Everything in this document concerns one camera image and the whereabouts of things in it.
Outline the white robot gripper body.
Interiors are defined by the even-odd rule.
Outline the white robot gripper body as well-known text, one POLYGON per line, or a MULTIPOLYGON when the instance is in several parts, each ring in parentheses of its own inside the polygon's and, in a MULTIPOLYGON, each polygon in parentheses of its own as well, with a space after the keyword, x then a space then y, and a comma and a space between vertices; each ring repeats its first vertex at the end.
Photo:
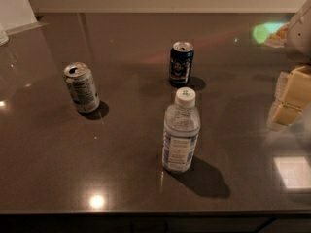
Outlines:
POLYGON ((285 53, 295 63, 311 64, 311 0, 306 0, 290 20, 285 53))

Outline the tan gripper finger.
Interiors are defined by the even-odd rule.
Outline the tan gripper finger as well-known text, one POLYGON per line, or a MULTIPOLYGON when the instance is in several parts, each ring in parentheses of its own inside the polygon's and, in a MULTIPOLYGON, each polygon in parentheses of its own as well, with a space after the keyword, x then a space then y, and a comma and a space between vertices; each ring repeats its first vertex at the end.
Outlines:
POLYGON ((311 66, 300 65, 288 73, 288 82, 273 121, 292 125, 311 104, 311 66))
POLYGON ((285 128, 285 125, 273 121, 273 116, 276 113, 276 110, 281 102, 281 96, 288 82, 288 73, 281 72, 276 83, 275 92, 274 92, 274 101, 271 104, 268 119, 266 126, 272 131, 280 131, 285 128))

